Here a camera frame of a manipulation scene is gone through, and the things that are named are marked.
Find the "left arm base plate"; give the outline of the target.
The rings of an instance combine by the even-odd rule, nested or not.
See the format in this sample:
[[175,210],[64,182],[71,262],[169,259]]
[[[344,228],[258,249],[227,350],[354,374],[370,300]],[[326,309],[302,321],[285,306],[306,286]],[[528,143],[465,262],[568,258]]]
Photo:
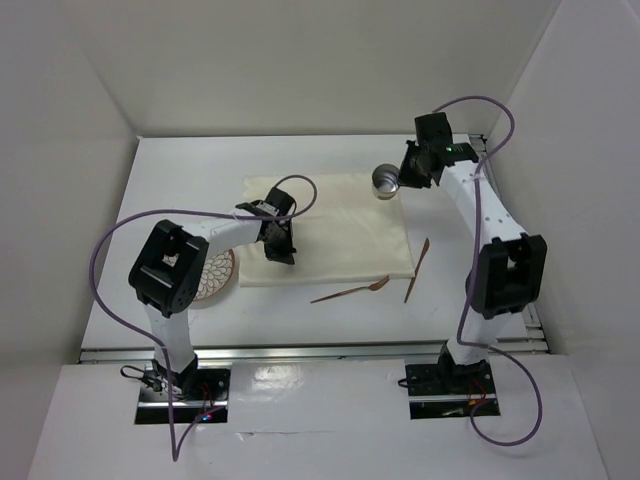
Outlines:
[[168,398],[173,399],[174,422],[190,424],[196,418],[200,423],[222,424],[228,421],[228,399],[231,380],[230,368],[201,368],[195,380],[181,387],[168,384],[152,368],[124,365],[120,375],[140,384],[136,425],[167,425],[169,423]]

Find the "floral patterned ceramic plate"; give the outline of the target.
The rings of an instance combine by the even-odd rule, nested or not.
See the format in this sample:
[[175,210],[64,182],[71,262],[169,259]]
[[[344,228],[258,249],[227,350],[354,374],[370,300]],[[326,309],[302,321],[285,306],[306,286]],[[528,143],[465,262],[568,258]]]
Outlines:
[[223,290],[230,282],[236,269],[236,256],[232,249],[205,260],[195,301],[210,298]]

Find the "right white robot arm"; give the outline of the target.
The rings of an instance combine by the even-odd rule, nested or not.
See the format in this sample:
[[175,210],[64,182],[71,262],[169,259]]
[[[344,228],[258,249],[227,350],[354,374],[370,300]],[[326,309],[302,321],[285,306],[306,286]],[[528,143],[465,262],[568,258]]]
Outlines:
[[462,394],[482,379],[489,348],[508,320],[540,293],[547,244],[514,220],[484,175],[475,151],[457,143],[445,113],[415,119],[399,172],[403,187],[441,188],[474,236],[465,280],[464,321],[441,349],[435,379]]

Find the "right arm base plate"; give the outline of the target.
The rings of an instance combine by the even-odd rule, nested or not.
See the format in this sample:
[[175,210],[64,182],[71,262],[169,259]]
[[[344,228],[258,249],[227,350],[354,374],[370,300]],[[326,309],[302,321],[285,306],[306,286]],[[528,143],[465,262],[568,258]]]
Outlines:
[[397,385],[407,392],[412,420],[464,418],[474,408],[479,417],[501,415],[488,364],[457,386],[445,385],[436,364],[407,364]]

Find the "cream cloth placemat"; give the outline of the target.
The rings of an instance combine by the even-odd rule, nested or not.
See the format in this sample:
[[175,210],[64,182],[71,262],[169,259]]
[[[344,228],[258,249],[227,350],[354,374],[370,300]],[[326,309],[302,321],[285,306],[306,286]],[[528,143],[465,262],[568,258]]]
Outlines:
[[242,287],[302,286],[410,278],[414,271],[399,196],[379,200],[367,174],[308,176],[312,208],[292,220],[295,263],[266,259],[261,243],[234,250]]

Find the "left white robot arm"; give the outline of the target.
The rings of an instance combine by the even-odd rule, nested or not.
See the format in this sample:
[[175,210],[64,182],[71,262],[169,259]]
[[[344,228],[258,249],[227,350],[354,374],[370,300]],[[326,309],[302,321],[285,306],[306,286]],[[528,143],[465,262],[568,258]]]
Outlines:
[[189,333],[193,303],[208,259],[236,247],[261,243],[267,260],[295,263],[292,222],[284,217],[296,201],[273,187],[263,200],[236,206],[226,218],[180,226],[169,220],[151,231],[129,273],[129,284],[145,306],[151,334],[162,344],[154,351],[153,369],[163,389],[176,399],[197,387],[198,358]]

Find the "silver metal cup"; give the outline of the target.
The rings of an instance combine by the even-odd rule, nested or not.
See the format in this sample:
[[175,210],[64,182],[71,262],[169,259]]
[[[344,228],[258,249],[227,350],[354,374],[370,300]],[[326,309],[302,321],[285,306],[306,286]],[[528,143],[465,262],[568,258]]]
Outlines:
[[399,189],[399,169],[392,164],[378,165],[372,172],[371,183],[374,196],[379,200],[394,198]]

